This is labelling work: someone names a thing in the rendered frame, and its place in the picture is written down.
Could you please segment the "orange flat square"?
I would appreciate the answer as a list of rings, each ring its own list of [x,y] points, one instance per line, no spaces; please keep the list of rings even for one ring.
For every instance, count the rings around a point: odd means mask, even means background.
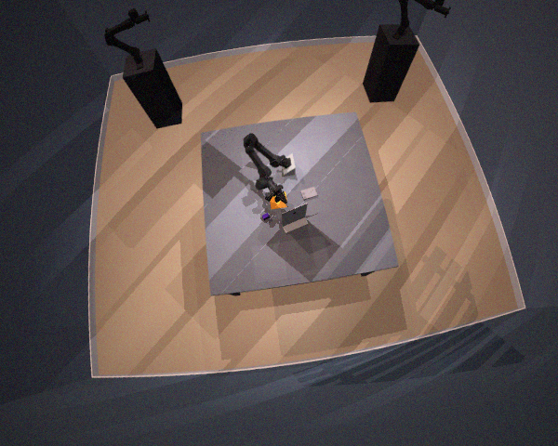
[[[275,197],[275,196],[274,196]],[[274,200],[274,197],[271,198],[270,203],[271,203],[271,209],[277,209],[277,208],[283,208],[286,207],[286,204],[279,201],[278,203]]]

